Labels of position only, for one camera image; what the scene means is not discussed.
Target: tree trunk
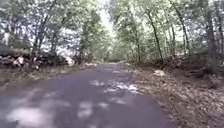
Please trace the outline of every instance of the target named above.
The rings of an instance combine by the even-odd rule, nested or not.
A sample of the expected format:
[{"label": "tree trunk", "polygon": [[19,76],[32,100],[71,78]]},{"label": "tree trunk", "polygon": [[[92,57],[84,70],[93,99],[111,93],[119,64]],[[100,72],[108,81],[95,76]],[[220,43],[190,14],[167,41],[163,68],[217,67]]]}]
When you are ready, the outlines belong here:
[{"label": "tree trunk", "polygon": [[222,17],[220,15],[218,1],[214,2],[214,4],[215,4],[216,17],[217,17],[217,20],[218,20],[219,34],[220,34],[220,39],[221,39],[221,53],[223,55],[224,54],[224,36],[223,36]]},{"label": "tree trunk", "polygon": [[217,46],[215,43],[215,35],[214,35],[214,27],[213,27],[213,21],[212,21],[212,10],[209,8],[209,2],[206,1],[206,7],[205,7],[205,20],[206,20],[206,33],[207,33],[207,42],[209,46],[209,54],[210,54],[210,60],[209,63],[211,65],[213,73],[217,73],[218,68],[218,59],[216,56],[217,53]]},{"label": "tree trunk", "polygon": [[156,46],[157,46],[157,49],[158,49],[158,52],[159,52],[159,55],[160,55],[160,59],[163,60],[163,55],[162,55],[162,50],[161,50],[161,47],[160,47],[160,42],[159,42],[159,37],[158,37],[158,34],[157,34],[157,29],[156,29],[156,26],[155,26],[155,24],[153,22],[153,19],[151,17],[150,11],[148,9],[146,9],[146,14],[149,18],[150,24],[153,27],[154,36],[155,36],[155,39],[156,39]]},{"label": "tree trunk", "polygon": [[[57,0],[54,0],[48,10],[51,11],[53,9],[53,7],[56,5],[56,2]],[[35,41],[34,41],[34,44],[33,44],[33,49],[32,49],[32,53],[35,53],[38,51],[38,45],[42,44],[42,41],[43,41],[43,38],[44,38],[44,30],[45,30],[45,26],[46,26],[46,23],[47,21],[50,19],[50,15],[46,15],[44,20],[41,20],[41,23],[39,25],[39,28],[38,28],[38,32],[37,32],[37,35],[36,35],[36,38],[35,38]]]},{"label": "tree trunk", "polygon": [[186,26],[185,26],[184,18],[182,16],[181,12],[179,11],[179,9],[177,8],[177,6],[175,5],[175,3],[173,3],[171,0],[169,0],[169,2],[173,6],[173,8],[176,11],[177,16],[180,20],[180,23],[181,23],[181,26],[182,26],[182,29],[183,29],[183,33],[184,33],[184,38],[185,38],[185,41],[186,41],[186,49],[188,50],[189,53],[191,53],[190,41],[189,41],[189,37],[188,37],[188,34],[187,34],[187,29],[186,29]]},{"label": "tree trunk", "polygon": [[171,23],[171,30],[172,30],[172,34],[173,34],[173,40],[172,40],[172,51],[173,51],[173,57],[176,56],[176,35],[175,35],[175,30],[174,30],[174,27],[173,27],[173,23]]}]

